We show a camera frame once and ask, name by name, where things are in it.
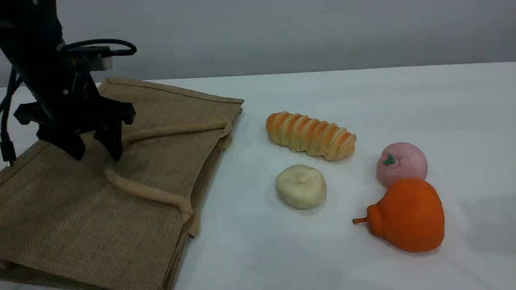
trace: white table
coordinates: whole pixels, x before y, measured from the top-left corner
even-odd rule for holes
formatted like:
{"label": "white table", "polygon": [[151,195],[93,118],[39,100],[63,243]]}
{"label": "white table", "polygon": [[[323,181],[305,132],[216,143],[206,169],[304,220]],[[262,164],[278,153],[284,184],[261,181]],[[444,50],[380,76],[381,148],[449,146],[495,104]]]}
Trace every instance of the white table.
{"label": "white table", "polygon": [[[156,82],[246,101],[176,289],[514,289],[516,63]],[[22,88],[13,108],[31,99]],[[271,144],[265,120],[283,110],[347,127],[354,156],[330,163]],[[34,125],[13,118],[9,131],[18,153],[36,141]],[[375,163],[397,141],[425,152],[442,199],[446,236],[435,254],[398,251],[351,223],[383,195]],[[298,163],[326,177],[315,210],[276,198],[277,174]],[[9,287],[22,286],[0,284]]]}

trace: toy bread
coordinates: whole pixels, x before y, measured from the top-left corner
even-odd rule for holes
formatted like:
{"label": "toy bread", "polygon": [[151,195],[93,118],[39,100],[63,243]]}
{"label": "toy bread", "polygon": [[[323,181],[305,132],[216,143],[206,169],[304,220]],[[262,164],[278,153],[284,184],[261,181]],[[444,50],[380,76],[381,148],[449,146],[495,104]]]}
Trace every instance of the toy bread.
{"label": "toy bread", "polygon": [[335,123],[311,119],[289,112],[275,113],[267,118],[269,138],[292,151],[306,151],[311,156],[322,156],[336,161],[353,154],[357,136]]}

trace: toy peach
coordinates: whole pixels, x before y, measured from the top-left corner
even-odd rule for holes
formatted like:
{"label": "toy peach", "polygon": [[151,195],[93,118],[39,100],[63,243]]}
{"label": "toy peach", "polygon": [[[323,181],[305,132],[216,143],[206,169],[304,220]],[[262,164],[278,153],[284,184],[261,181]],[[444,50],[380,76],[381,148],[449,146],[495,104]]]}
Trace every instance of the toy peach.
{"label": "toy peach", "polygon": [[405,178],[425,180],[427,173],[428,163],[423,152],[406,142],[387,146],[376,164],[376,178],[386,187]]}

